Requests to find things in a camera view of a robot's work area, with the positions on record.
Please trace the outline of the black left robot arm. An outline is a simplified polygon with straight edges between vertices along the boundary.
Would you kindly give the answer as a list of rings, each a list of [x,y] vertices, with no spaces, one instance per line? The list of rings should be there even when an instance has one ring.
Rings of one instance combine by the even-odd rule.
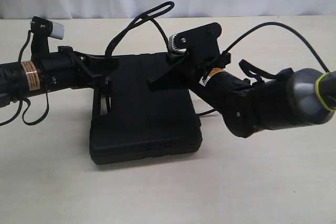
[[[105,86],[119,67],[117,57],[84,54],[69,46],[33,55],[31,60],[1,64],[1,107],[64,89]]]

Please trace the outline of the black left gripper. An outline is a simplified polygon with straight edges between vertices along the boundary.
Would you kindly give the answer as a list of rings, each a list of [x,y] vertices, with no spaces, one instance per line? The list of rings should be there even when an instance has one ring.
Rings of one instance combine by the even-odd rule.
[[[101,55],[82,54],[82,63],[87,70],[79,69],[69,51],[36,53],[41,90],[84,89],[87,87],[86,77],[100,77],[93,86],[92,116],[101,113],[101,99],[105,100],[109,113],[112,109],[112,81],[109,75],[119,68],[119,58]]]

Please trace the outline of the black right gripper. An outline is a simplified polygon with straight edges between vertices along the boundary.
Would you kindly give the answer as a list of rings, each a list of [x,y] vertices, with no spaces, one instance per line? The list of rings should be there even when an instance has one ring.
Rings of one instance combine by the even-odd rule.
[[[166,52],[164,60],[167,70],[147,79],[149,89],[189,89],[197,95],[230,93],[231,76],[224,71],[230,54],[219,48],[187,48],[181,54]]]

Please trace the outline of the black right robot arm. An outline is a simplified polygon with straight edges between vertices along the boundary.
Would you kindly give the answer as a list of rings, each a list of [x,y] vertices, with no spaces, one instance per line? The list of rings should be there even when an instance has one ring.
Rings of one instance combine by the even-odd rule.
[[[230,58],[223,52],[196,65],[190,52],[168,54],[168,71],[148,81],[149,89],[191,90],[242,138],[263,130],[321,125],[335,115],[335,72],[287,68],[271,74],[242,60],[246,79],[240,79],[225,70]]]

